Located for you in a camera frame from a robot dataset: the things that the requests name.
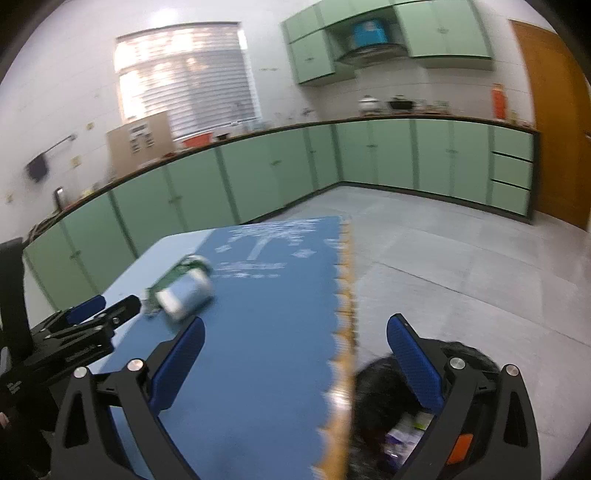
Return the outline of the wall towel rail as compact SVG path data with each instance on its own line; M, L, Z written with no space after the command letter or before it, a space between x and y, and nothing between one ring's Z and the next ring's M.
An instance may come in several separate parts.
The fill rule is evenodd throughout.
M58 148L59 146L61 146L64 143L68 143L68 142L73 142L77 139L77 134L76 133L72 133L70 135L68 135L67 137L59 140L58 142L56 142L55 144L53 144L52 146L50 146L49 148L43 150L42 152L40 152L37 156L36 159L45 159L47 157L47 155L55 150L56 148Z

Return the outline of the blue table mat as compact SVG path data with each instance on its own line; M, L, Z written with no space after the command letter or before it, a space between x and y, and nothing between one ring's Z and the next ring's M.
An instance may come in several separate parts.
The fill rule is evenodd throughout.
M164 237L106 290L147 289L184 256L211 263L204 347L159 418L202 479L322 479L346 342L339 216Z

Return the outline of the window with white blinds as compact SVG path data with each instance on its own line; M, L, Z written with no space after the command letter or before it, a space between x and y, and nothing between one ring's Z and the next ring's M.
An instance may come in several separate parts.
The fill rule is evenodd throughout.
M113 65L126 122L164 112L177 139L260 116L238 22L188 23L120 36Z

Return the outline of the steel electric kettle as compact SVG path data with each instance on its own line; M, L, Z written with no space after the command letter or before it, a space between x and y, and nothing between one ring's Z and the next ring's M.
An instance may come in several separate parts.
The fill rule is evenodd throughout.
M68 205L67 195L63 187L53 191L53 201L57 212L62 212Z

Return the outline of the orange foam net sleeve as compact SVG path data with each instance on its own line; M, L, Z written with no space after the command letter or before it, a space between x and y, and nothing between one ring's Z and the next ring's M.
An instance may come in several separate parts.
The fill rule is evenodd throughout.
M461 434L452 449L446 464L455 465L463 462L470 450L474 435L470 433Z

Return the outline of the cardboard box on counter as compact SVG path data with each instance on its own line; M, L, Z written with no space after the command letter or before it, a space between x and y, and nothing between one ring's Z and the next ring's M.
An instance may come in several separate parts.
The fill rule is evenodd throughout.
M115 177L131 174L175 152L166 111L122 125L106 134Z

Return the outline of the brown wooden door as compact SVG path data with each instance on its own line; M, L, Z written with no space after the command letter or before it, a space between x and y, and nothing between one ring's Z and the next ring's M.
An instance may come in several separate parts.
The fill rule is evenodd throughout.
M536 209L583 230L590 219L590 94L563 40L513 20L540 132Z

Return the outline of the white plastic bottle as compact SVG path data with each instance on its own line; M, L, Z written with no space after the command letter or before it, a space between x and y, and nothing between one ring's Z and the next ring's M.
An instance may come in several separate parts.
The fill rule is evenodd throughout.
M144 291L142 311L148 316L164 312L174 322L197 313L214 297L212 271L204 256L185 255Z

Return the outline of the blue box above hood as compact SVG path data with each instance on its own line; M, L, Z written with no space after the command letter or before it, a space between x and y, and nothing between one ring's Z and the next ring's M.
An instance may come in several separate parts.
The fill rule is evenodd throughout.
M353 26L353 46L356 49L386 45L390 42L386 24L381 19L370 19Z

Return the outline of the black trash bin bag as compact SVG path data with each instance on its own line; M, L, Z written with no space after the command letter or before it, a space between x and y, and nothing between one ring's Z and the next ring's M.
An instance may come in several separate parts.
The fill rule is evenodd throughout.
M370 362L356 373L355 405L349 440L349 479L392 479L397 468L383 446L387 434L422 406L392 354Z

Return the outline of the range hood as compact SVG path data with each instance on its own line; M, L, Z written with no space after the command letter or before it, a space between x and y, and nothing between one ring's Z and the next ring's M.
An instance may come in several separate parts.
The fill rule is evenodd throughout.
M337 61L355 69L362 69L399 58L407 58L408 56L408 49L405 45L386 43L353 49L339 57Z

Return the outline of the dark hanging towel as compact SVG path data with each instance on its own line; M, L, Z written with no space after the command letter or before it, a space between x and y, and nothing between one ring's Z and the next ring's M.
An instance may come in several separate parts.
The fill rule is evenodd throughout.
M25 170L33 182L39 183L45 180L49 172L46 153L43 152L34 157L26 164Z

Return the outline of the red plastic basin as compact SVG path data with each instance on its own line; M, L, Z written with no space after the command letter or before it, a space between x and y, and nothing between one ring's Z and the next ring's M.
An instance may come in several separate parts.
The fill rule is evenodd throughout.
M182 145L188 149L204 148L208 145L211 145L212 138L213 135L211 132L200 133L184 139L182 141Z

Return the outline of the green upper wall cabinets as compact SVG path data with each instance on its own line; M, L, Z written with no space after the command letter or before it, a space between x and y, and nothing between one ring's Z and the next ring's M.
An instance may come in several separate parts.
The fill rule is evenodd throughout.
M283 21L294 80L322 86L399 58L424 68L492 70L481 15L469 0L319 1Z

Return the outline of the orange thermos flask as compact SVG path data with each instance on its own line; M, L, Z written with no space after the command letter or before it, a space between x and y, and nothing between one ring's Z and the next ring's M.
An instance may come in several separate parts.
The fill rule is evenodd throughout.
M491 94L494 118L505 121L507 118L507 97L504 86L500 83L494 83Z

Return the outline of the white cooking pot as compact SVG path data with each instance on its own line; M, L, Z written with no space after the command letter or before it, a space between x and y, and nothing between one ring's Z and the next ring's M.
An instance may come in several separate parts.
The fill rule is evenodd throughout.
M377 98L365 95L359 100L359 112L361 116L377 115L380 114L381 111L381 102Z

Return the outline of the green lower kitchen cabinets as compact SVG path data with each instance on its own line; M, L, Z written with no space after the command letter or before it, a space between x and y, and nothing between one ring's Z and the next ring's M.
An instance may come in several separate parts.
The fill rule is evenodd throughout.
M24 258L52 308L103 293L161 238L245 224L341 184L529 220L540 135L460 117L344 120L250 134L159 161L31 235Z

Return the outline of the black wok pan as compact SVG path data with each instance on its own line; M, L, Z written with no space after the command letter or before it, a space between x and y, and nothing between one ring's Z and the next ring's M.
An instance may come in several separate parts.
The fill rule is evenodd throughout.
M388 101L393 112L412 112L415 109L415 102L404 96L397 96Z

